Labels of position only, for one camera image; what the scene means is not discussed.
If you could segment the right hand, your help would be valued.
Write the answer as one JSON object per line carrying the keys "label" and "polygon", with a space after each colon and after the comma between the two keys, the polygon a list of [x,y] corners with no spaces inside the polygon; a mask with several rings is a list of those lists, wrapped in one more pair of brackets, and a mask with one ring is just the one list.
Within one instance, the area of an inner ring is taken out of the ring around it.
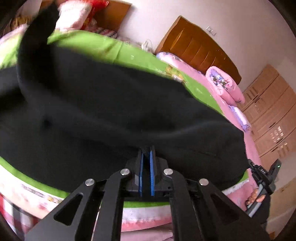
{"label": "right hand", "polygon": [[254,202],[261,203],[265,199],[265,197],[266,197],[265,194],[259,195],[259,189],[256,188],[253,190],[250,197],[248,197],[248,199],[245,201],[245,205],[249,206],[249,205],[253,204]]}

